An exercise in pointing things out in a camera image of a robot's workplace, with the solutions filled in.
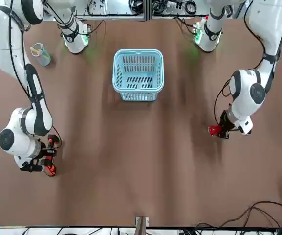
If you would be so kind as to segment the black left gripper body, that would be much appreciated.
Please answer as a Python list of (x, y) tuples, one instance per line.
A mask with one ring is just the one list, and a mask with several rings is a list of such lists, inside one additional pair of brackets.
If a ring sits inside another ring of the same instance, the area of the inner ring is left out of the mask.
[(220, 116), (219, 126), (222, 134), (228, 134), (230, 131), (236, 131), (235, 125), (228, 119), (228, 113), (224, 110)]

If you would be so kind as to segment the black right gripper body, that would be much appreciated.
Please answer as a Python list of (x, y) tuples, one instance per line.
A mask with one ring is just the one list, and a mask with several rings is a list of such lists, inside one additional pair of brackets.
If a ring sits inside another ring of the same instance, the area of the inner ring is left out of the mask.
[(46, 146), (43, 142), (41, 142), (41, 149), (37, 156), (32, 158), (31, 160), (25, 160), (22, 164), (20, 164), (20, 171), (24, 172), (44, 172), (45, 166), (44, 163), (41, 163), (41, 159), (45, 157), (47, 154)]

